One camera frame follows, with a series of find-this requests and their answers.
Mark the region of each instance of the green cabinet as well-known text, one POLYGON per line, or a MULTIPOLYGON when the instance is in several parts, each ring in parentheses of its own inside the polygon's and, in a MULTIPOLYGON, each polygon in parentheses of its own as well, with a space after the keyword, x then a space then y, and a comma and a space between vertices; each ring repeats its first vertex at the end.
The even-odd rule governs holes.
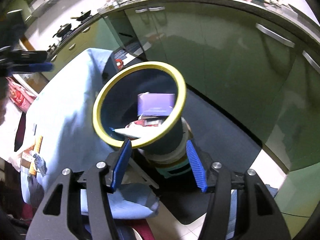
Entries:
POLYGON ((320 200, 320 163, 291 171, 276 195, 281 212, 310 217, 320 200))
POLYGON ((164 34, 157 32, 156 25, 148 11, 148 7, 130 8, 125 10, 125 13, 145 51, 147 59, 167 63, 167 58, 161 43, 161 36, 164 34))
POLYGON ((288 78, 252 130, 290 171, 320 161, 320 57, 302 42, 297 50, 288 78))
POLYGON ((158 3, 125 10, 150 61, 177 68, 187 84, 205 94, 199 3, 158 3))
POLYGON ((207 97, 252 130, 292 68, 295 37, 255 15, 210 4, 202 5, 201 29, 207 97))
POLYGON ((167 62, 177 68, 187 84, 206 94, 200 3, 161 3, 148 6, 167 62))
POLYGON ((112 12, 103 19, 115 37, 119 47, 125 48, 137 41, 136 34, 124 10, 112 12))
POLYGON ((51 80, 66 64, 88 48, 109 49, 112 51, 119 48, 114 35, 102 18, 83 29, 65 44, 52 57, 53 70, 42 74, 48 80, 51 80))
POLYGON ((304 225, 308 222, 309 219, 305 217, 297 217, 287 214, 282 214, 282 216, 289 229, 291 239, 293 239, 299 233, 299 231, 304 227, 304 225))

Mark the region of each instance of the trash can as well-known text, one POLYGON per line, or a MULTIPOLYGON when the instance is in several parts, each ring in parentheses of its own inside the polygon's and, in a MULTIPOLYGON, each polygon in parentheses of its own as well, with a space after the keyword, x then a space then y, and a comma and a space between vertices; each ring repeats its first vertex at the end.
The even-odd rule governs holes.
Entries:
POLYGON ((98 94, 93 106, 93 127, 109 145, 120 148, 125 137, 114 132, 137 120, 138 94, 171 93, 175 105, 156 135, 132 140, 132 148, 165 155, 181 143, 181 113, 186 100, 183 76, 173 66, 156 61, 143 62, 124 69, 111 78, 98 94))

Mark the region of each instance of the red bag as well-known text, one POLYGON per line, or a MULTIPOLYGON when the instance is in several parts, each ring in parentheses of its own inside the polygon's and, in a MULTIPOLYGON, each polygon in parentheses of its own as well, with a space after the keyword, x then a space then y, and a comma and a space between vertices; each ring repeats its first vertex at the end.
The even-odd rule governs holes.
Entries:
POLYGON ((17 84, 12 78, 7 77, 9 86, 9 97, 11 101, 23 112, 27 112, 36 96, 27 91, 23 86, 17 84))

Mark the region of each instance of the metal handle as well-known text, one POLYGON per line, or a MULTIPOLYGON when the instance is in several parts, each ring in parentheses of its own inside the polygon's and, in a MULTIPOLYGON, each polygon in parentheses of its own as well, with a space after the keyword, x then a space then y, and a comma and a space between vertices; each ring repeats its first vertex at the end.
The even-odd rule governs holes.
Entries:
POLYGON ((87 28, 85 28, 82 32, 83 32, 83 33, 86 33, 88 30, 90 30, 90 26, 87 27, 87 28))
POLYGON ((72 50, 74 47, 76 46, 76 44, 72 44, 70 47, 69 47, 69 50, 72 50))
POLYGON ((265 26, 262 26, 261 24, 256 24, 256 27, 259 31, 263 32, 264 34, 270 36, 271 38, 274 38, 275 40, 281 42, 282 44, 294 48, 294 43, 292 41, 287 40, 286 38, 280 36, 279 34, 267 29, 265 26))
POLYGON ((54 61, 56 60, 56 58, 57 58, 57 55, 55 55, 55 56, 50 60, 50 62, 54 62, 54 61))
POLYGON ((136 13, 141 13, 141 12, 146 12, 146 11, 148 11, 147 8, 140 9, 140 10, 135 10, 136 13))
POLYGON ((150 12, 156 12, 156 11, 162 11, 164 10, 165 7, 164 6, 161 6, 161 7, 153 7, 153 8, 149 8, 149 11, 150 12))
POLYGON ((302 52, 302 55, 306 58, 310 65, 320 74, 320 66, 313 60, 313 58, 310 57, 310 55, 305 51, 302 52))

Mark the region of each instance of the blue cloth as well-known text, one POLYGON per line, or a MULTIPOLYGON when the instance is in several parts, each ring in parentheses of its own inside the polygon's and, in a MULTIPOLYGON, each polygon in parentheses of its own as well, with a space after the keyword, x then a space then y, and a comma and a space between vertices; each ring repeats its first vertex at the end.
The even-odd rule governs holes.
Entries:
MULTIPOLYGON (((87 49, 68 63, 41 91, 26 115, 25 139, 42 135, 40 155, 47 174, 21 172, 23 200, 39 206, 43 195, 64 168, 85 171, 107 158, 113 149, 103 142, 92 126, 92 108, 102 89, 105 67, 116 67, 112 51, 87 49)), ((122 185, 108 194, 115 219, 142 219, 155 216, 158 198, 147 185, 122 185)), ((81 211, 88 212, 86 191, 81 191, 81 211)))
MULTIPOLYGON (((270 185, 266 184, 267 189, 274 198, 278 192, 277 188, 273 188, 270 185)), ((226 239, 230 239, 234 236, 236 228, 236 214, 237 214, 237 190, 234 190, 231 193, 230 201, 230 215, 229 215, 229 224, 226 239)))

